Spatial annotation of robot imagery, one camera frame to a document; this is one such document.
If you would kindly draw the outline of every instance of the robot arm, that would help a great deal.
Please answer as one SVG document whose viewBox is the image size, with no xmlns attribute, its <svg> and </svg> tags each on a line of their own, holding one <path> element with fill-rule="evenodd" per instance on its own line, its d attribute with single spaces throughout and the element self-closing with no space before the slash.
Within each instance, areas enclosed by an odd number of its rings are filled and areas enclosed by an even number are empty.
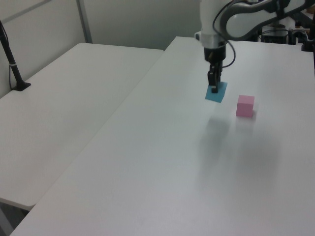
<svg viewBox="0 0 315 236">
<path fill-rule="evenodd" d="M 226 40 L 244 40 L 264 25 L 283 19 L 315 4 L 315 0 L 201 0 L 202 29 L 196 36 L 205 48 L 205 60 L 212 92 L 218 92 L 218 82 L 225 59 Z"/>
</svg>

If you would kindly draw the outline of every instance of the white table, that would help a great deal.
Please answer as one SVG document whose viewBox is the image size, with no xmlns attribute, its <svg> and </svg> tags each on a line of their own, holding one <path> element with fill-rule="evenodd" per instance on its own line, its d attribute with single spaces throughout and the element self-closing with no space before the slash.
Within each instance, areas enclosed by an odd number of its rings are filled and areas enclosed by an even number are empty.
<svg viewBox="0 0 315 236">
<path fill-rule="evenodd" d="M 30 210 L 163 51 L 78 44 L 0 99 L 0 202 Z"/>
<path fill-rule="evenodd" d="M 218 104 L 203 48 L 176 38 L 12 235 L 313 235 L 313 55 L 233 44 Z"/>
</svg>

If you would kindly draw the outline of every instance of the black cable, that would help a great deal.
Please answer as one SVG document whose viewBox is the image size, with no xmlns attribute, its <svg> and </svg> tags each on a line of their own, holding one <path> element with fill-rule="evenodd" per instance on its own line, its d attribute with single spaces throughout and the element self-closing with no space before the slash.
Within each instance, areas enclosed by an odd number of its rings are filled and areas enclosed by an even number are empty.
<svg viewBox="0 0 315 236">
<path fill-rule="evenodd" d="M 10 89 L 12 91 L 12 86 L 11 86 L 11 65 L 9 65 L 9 85 L 10 85 Z"/>
<path fill-rule="evenodd" d="M 6 41 L 9 44 L 9 38 L 8 38 L 8 35 L 6 34 L 6 31 L 5 31 L 5 28 L 3 27 L 3 25 L 1 25 L 1 28 L 5 34 Z M 10 89 L 12 91 L 13 89 L 12 89 L 12 85 L 11 85 L 11 65 L 10 64 L 9 64 L 9 85 L 10 85 Z"/>
<path fill-rule="evenodd" d="M 6 31 L 5 31 L 5 28 L 3 27 L 3 25 L 1 25 L 1 28 L 3 29 L 3 32 L 4 32 L 4 34 L 5 34 L 6 41 L 7 41 L 8 44 L 9 44 L 9 38 L 8 38 L 8 35 L 6 34 Z"/>
<path fill-rule="evenodd" d="M 235 62 L 235 60 L 236 60 L 236 52 L 235 52 L 235 49 L 234 49 L 233 45 L 232 45 L 219 31 L 217 31 L 217 29 L 215 28 L 215 22 L 216 22 L 217 18 L 219 17 L 219 15 L 223 12 L 223 10 L 226 9 L 231 3 L 233 3 L 233 1 L 232 1 L 232 2 L 229 2 L 228 4 L 226 4 L 226 5 L 218 12 L 218 14 L 216 15 L 216 17 L 214 18 L 214 20 L 213 20 L 213 22 L 212 22 L 212 28 L 213 28 L 213 30 L 231 46 L 231 48 L 232 48 L 232 50 L 233 50 L 233 53 L 234 53 L 233 61 L 232 61 L 229 65 L 225 65 L 225 66 L 223 66 L 222 68 L 227 68 L 227 67 L 231 66 L 231 65 Z"/>
</svg>

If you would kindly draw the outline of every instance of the wall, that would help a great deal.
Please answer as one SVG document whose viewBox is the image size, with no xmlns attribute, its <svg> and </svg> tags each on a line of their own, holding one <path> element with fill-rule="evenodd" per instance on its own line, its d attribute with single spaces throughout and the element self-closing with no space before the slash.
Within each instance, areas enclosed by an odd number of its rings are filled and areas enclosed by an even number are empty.
<svg viewBox="0 0 315 236">
<path fill-rule="evenodd" d="M 76 0 L 49 1 L 3 26 L 23 80 L 85 42 Z M 0 98 L 9 92 L 8 67 L 0 46 Z"/>
<path fill-rule="evenodd" d="M 198 0 L 81 0 L 93 43 L 165 50 L 200 31 Z"/>
</svg>

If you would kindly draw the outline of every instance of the blue paper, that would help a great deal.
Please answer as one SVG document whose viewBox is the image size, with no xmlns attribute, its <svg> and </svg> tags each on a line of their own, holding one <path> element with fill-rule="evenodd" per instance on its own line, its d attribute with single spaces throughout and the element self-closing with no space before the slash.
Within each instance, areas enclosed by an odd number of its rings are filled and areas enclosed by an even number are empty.
<svg viewBox="0 0 315 236">
<path fill-rule="evenodd" d="M 206 99 L 221 103 L 225 95 L 226 86 L 227 86 L 226 82 L 219 82 L 218 93 L 212 93 L 211 86 L 208 86 Z"/>
</svg>

